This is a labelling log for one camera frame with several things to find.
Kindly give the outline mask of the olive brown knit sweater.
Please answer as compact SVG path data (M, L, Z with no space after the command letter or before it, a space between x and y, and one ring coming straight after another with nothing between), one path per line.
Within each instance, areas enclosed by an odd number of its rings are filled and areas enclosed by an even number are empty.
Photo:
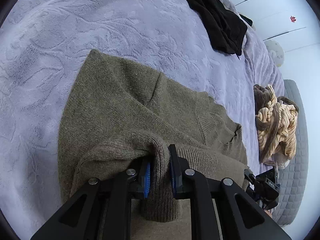
M147 200L133 212L133 239L187 239L189 203L171 191L169 145L208 178L244 183L242 128L223 106L148 66L90 51L68 97L59 128L62 200L86 181L105 180L151 155Z

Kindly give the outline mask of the grey quilted mattress edge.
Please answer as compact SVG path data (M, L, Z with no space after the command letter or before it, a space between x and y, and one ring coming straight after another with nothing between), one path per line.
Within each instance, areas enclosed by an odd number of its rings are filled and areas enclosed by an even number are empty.
M309 164L308 131L302 98L295 81L285 80L284 87L284 96L297 104L299 114L296 155L288 167L279 171L278 176L281 184L279 204L272 217L279 226L291 224L298 213L306 187Z

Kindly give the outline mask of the cream brown striped garment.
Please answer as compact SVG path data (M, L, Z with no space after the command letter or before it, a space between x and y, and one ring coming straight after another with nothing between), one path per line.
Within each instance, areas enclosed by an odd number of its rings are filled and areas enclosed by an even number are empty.
M296 155L298 106L271 85L253 86L259 162L285 169Z

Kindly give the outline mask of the pale plush toy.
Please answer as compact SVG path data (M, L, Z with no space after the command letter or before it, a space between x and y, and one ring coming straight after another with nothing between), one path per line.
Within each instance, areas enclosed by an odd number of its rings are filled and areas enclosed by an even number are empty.
M276 67L281 67L285 60L285 51L283 50L283 48L277 41L274 40L266 40L264 44L274 62L274 65Z

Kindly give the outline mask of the black garment on bed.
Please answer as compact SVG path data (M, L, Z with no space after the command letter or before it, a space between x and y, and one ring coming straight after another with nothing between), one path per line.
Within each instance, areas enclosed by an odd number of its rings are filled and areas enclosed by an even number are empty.
M242 55L242 43L247 25L220 0L186 0L197 12L214 50L236 56Z

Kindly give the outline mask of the lavender embossed bed blanket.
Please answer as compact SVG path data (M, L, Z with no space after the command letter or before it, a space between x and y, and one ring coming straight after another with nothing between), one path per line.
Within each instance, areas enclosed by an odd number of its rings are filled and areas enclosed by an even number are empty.
M248 28L240 57L213 50L185 0L19 0L1 27L1 210L30 239L61 204L57 136L63 108L92 49L205 91L242 126L249 168L259 162L253 86L284 81Z

